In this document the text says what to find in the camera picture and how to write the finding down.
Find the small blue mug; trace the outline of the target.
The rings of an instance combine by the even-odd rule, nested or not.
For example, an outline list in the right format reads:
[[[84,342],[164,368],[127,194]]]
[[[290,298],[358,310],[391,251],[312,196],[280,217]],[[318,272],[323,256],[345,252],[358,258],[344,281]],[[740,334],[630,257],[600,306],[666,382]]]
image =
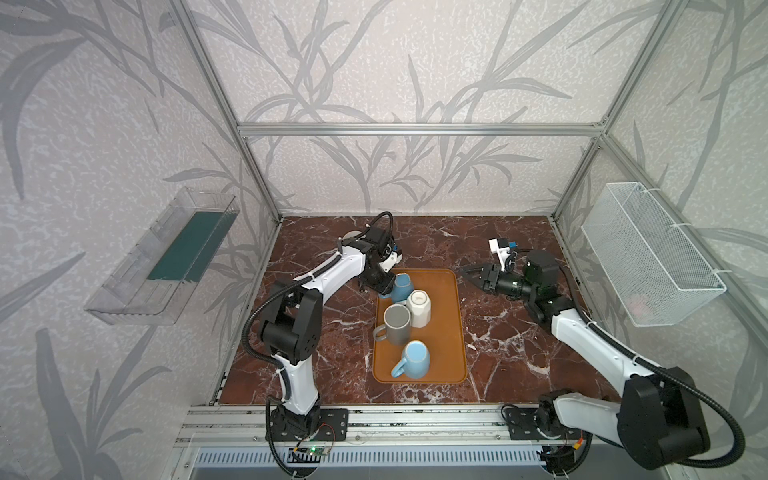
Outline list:
[[[381,300],[389,299],[393,303],[406,302],[415,290],[413,281],[408,273],[397,273],[393,289],[389,294],[379,295]]]

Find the lavender purple mug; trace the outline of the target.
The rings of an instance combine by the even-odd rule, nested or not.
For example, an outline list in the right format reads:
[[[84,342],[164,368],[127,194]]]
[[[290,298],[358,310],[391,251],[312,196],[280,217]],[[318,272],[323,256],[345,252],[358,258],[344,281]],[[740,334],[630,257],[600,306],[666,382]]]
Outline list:
[[[350,232],[347,232],[347,233],[346,233],[346,234],[345,234],[345,235],[342,237],[342,239],[343,239],[344,241],[347,241],[347,240],[354,240],[354,239],[358,239],[358,238],[360,238],[362,235],[363,235],[363,233],[362,233],[361,231],[350,231]]]

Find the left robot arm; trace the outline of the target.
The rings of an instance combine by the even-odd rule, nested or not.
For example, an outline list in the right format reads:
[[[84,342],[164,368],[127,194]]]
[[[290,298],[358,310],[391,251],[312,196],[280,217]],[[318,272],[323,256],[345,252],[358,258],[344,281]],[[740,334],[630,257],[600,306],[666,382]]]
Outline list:
[[[336,242],[333,254],[314,269],[288,281],[275,282],[241,331],[244,352],[276,367],[281,398],[267,410],[268,438],[301,440],[321,425],[320,396],[312,357],[322,331],[325,303],[350,280],[381,296],[392,293],[402,260],[394,221],[384,228],[372,222]]]

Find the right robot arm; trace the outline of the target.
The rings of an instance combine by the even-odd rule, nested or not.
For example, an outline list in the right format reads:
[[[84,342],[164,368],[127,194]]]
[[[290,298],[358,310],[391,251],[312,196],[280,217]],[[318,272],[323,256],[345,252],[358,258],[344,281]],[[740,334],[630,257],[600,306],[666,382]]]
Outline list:
[[[521,302],[539,327],[577,352],[620,395],[611,402],[553,392],[539,404],[541,430],[558,423],[598,436],[646,470],[673,463],[716,469],[741,459],[746,437],[734,416],[684,370],[642,357],[589,319],[576,299],[573,276],[552,254],[528,250],[516,271],[516,250],[499,253],[496,262],[458,271],[486,294]]]

